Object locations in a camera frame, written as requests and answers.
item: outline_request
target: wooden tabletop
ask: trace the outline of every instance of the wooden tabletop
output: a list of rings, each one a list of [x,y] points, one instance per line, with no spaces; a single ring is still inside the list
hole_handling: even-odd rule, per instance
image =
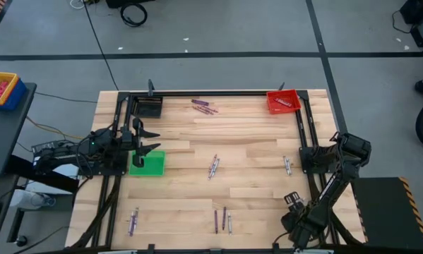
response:
[[[326,90],[309,90],[311,110],[320,145],[336,131]],[[210,102],[219,114],[206,115],[191,106],[191,99]],[[117,92],[101,92],[93,130],[112,122]],[[122,107],[121,124],[125,107]],[[112,249],[272,248],[285,230],[280,218],[287,213],[283,196],[297,191],[310,200],[309,184],[302,173],[298,154],[299,132],[295,114],[271,115],[264,96],[164,97],[160,119],[143,119],[147,131],[159,138],[166,151],[162,177],[125,176],[121,180]],[[311,144],[308,126],[305,126]],[[218,154],[215,177],[208,180],[208,167]],[[290,158],[288,176],[282,157]],[[66,246],[76,242],[97,211],[102,177],[95,176],[76,196]],[[134,236],[127,236],[131,211],[139,207]],[[223,207],[232,215],[233,235]],[[364,242],[352,189],[342,194],[334,211],[355,238]],[[215,234],[214,210],[219,232]],[[107,217],[100,243],[104,243]],[[281,248],[292,242],[279,240]]]

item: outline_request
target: black metal frame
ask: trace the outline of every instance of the black metal frame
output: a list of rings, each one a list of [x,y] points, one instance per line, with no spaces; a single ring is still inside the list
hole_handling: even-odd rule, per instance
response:
[[[301,90],[298,91],[297,93],[302,101],[304,102],[304,107],[305,107],[305,113],[307,115],[307,121],[309,124],[309,129],[310,129],[310,136],[311,136],[311,142],[313,144],[313,146],[318,146],[318,136],[316,134],[316,128],[315,128],[315,121],[313,120],[313,114],[311,112],[311,106],[310,106],[310,100],[309,100],[309,92],[307,90]],[[314,179],[314,175],[311,172],[307,172],[307,176],[311,175],[313,182],[315,182]],[[321,190],[326,186],[327,183],[327,179],[326,179],[326,175],[325,174],[319,174],[319,183],[321,185]],[[332,238],[332,242],[334,244],[340,244],[340,239],[338,238],[338,233],[335,230],[335,227],[333,226],[332,221],[329,222],[329,227],[330,227],[330,236]],[[325,241],[325,239],[323,239],[322,235],[320,237],[320,242],[323,243],[323,241]]]
[[[191,91],[172,91],[172,92],[163,92],[163,91],[156,91],[153,90],[152,96],[157,97],[194,97],[194,96],[265,96],[267,92],[274,91],[274,90],[223,90],[223,91],[197,91],[197,90],[191,90]],[[318,138],[316,136],[316,129],[313,121],[313,116],[311,113],[311,107],[309,102],[309,96],[307,90],[298,90],[298,95],[304,100],[304,106],[306,109],[306,115],[307,115],[307,121],[309,122],[310,132],[311,132],[311,139],[312,143],[314,145],[318,145]],[[114,123],[112,126],[112,130],[114,131],[114,134],[117,134],[117,130],[119,127],[119,117],[121,113],[121,106],[122,102],[126,99],[128,99],[128,104],[126,105],[126,112],[125,112],[125,121],[124,125],[129,126],[129,119],[131,118],[131,107],[133,103],[134,97],[140,97],[140,96],[150,96],[147,94],[147,92],[119,92],[119,95],[117,96],[117,105],[116,105],[116,111],[114,113]],[[301,140],[301,146],[307,147],[306,142],[306,136],[305,136],[305,130],[304,130],[304,123],[302,121],[302,114],[300,110],[296,111],[296,118],[297,118],[297,125],[299,129],[299,137]],[[319,195],[319,190],[316,186],[316,182],[314,179],[313,174],[307,174],[307,179],[309,182],[309,188],[311,192],[312,198],[317,198]],[[121,183],[121,176],[116,176],[114,180],[114,185],[117,185],[117,190],[120,189],[120,183]],[[326,178],[325,176],[320,176],[320,183],[321,186],[324,186],[326,184]],[[101,193],[100,193],[100,199],[98,200],[98,209],[100,209],[107,197],[107,187],[109,185],[109,177],[105,176],[103,178],[103,184],[101,187]],[[112,234],[114,231],[114,223],[115,223],[115,217],[117,213],[117,202],[118,202],[118,191],[117,191],[117,198],[112,203],[112,207],[109,212],[109,222],[107,225],[107,232],[106,232],[106,241],[105,241],[105,247],[111,248],[112,244]],[[96,248],[98,247],[98,242],[100,238],[100,227],[98,227],[93,235],[93,241],[92,241],[92,247]],[[338,244],[338,237],[335,231],[335,229],[332,227],[332,240],[334,243]],[[163,252],[163,253],[197,253],[198,251],[203,251],[204,253],[209,253],[210,250],[156,250],[157,252]],[[278,249],[276,250],[278,253],[285,253],[290,252],[291,249]],[[225,250],[226,253],[272,253],[272,249],[251,249],[251,250]],[[147,250],[138,250],[138,253],[149,253]]]

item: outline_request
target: white bottle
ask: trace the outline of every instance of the white bottle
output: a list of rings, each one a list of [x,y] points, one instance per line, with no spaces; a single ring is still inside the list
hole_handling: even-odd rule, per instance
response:
[[[56,199],[43,193],[34,193],[27,190],[15,190],[13,193],[11,207],[36,210],[41,207],[54,206]]]

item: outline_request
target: yellow box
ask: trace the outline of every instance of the yellow box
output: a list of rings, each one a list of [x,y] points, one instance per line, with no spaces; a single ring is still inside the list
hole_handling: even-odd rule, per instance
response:
[[[6,91],[0,98],[0,105],[4,105],[6,103],[8,96],[12,93],[13,88],[15,87],[16,83],[18,82],[18,75],[15,73],[2,73],[0,72],[0,84],[3,81],[7,81],[8,85]]]

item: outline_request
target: black table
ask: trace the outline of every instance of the black table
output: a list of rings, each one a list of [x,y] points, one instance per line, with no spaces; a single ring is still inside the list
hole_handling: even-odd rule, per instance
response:
[[[12,155],[37,85],[26,83],[26,87],[27,91],[15,110],[0,110],[0,197],[5,194],[4,197],[0,198],[3,203],[0,214],[0,231],[19,176],[65,191],[74,192],[78,187],[78,180],[73,180],[53,171],[46,172],[43,175],[36,174],[32,168],[32,162]]]
[[[6,165],[12,155],[21,128],[28,114],[32,99],[34,98],[36,84],[27,83],[28,90],[23,95],[18,107],[13,111],[0,110],[0,196],[13,190],[18,181],[16,174],[4,174]],[[12,198],[13,191],[5,195],[1,201],[3,209],[0,215],[0,230],[7,213],[8,206]]]

